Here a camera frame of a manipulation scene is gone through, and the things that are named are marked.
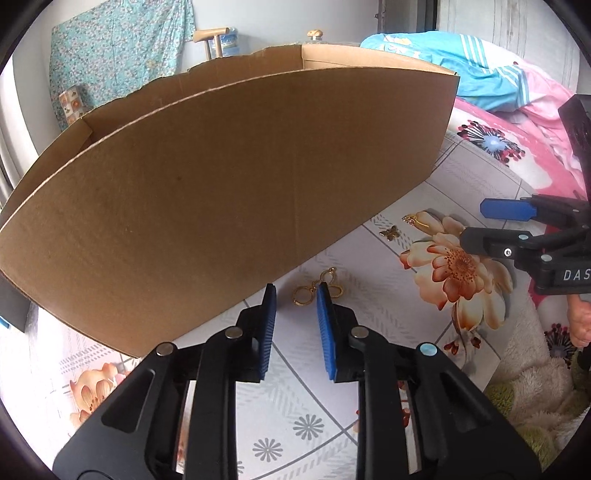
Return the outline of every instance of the corrugated cardboard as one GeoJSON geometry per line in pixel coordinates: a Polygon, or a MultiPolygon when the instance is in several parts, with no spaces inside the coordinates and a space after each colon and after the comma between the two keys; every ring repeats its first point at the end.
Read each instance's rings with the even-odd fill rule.
{"type": "Polygon", "coordinates": [[[457,82],[329,45],[156,80],[41,155],[0,214],[0,268],[71,327],[143,355],[426,179],[457,82]]]}

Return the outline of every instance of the white wall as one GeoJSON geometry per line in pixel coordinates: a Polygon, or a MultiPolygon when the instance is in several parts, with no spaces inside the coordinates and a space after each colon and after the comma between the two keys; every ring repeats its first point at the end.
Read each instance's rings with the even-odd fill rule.
{"type": "Polygon", "coordinates": [[[14,163],[16,171],[12,171],[9,162],[6,170],[10,182],[15,185],[33,165],[38,155],[18,101],[12,58],[0,74],[0,130],[3,136],[0,150],[5,148],[7,157],[14,163]]]}
{"type": "Polygon", "coordinates": [[[41,14],[17,45],[12,62],[14,81],[22,116],[39,154],[60,134],[56,115],[51,106],[49,79],[41,55],[41,14]]]}
{"type": "MultiPolygon", "coordinates": [[[[104,0],[54,0],[13,55],[22,116],[38,153],[60,133],[49,94],[51,29],[104,0]]],[[[378,0],[192,0],[198,29],[235,27],[241,53],[306,40],[313,28],[329,42],[361,42],[375,33],[378,0]]],[[[205,60],[203,43],[188,43],[181,71],[205,60]]]]}
{"type": "MultiPolygon", "coordinates": [[[[376,33],[378,0],[193,0],[197,28],[235,27],[241,53],[308,40],[318,28],[329,42],[361,42],[376,33]]],[[[205,61],[203,43],[183,51],[183,70],[205,61]]]]}

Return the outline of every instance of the gold earring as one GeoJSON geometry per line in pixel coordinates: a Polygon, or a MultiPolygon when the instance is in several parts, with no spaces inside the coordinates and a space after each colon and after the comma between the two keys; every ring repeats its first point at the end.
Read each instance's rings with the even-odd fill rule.
{"type": "Polygon", "coordinates": [[[312,303],[314,301],[314,297],[316,296],[318,284],[326,281],[327,275],[330,275],[330,281],[326,282],[329,288],[330,298],[338,299],[339,297],[341,297],[345,292],[345,289],[337,283],[336,267],[330,267],[327,270],[324,270],[320,274],[320,279],[314,280],[310,286],[301,285],[297,287],[294,290],[293,295],[291,296],[293,303],[295,303],[298,306],[305,306],[312,303]],[[307,293],[304,294],[305,298],[302,299],[301,295],[303,292],[307,293]]]}

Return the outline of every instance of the gold jewelry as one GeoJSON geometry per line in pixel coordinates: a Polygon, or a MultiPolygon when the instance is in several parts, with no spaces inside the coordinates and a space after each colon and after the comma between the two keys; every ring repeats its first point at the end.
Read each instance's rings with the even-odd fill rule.
{"type": "Polygon", "coordinates": [[[400,236],[400,231],[398,231],[398,227],[396,225],[392,225],[390,228],[380,232],[379,234],[386,237],[388,242],[391,242],[400,236]]]}
{"type": "Polygon", "coordinates": [[[402,221],[407,222],[409,225],[412,225],[412,226],[420,225],[423,228],[429,228],[429,226],[426,223],[422,223],[418,220],[416,213],[412,213],[410,215],[403,216],[402,221]]]}
{"type": "Polygon", "coordinates": [[[291,299],[293,300],[293,302],[296,305],[299,305],[299,306],[309,305],[310,303],[312,303],[314,301],[314,297],[316,296],[316,290],[318,288],[318,284],[322,283],[324,281],[326,281],[326,283],[328,285],[329,294],[330,294],[331,299],[338,299],[339,297],[341,297],[343,295],[343,293],[345,293],[345,289],[341,285],[338,285],[338,283],[336,283],[337,282],[336,267],[330,267],[329,269],[324,270],[320,274],[320,279],[314,280],[310,286],[300,285],[299,287],[297,287],[294,290],[293,295],[291,296],[291,299]],[[330,281],[326,281],[327,275],[330,275],[330,281]],[[306,293],[304,294],[305,298],[302,299],[301,295],[303,292],[306,292],[306,293]]]}

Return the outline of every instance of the blue floral cloth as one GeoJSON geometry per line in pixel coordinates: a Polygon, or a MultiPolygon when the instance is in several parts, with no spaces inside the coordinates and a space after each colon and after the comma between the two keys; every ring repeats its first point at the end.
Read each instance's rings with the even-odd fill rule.
{"type": "Polygon", "coordinates": [[[49,87],[61,129],[61,92],[78,85],[95,108],[172,75],[194,31],[191,0],[107,0],[54,27],[49,87]]]}

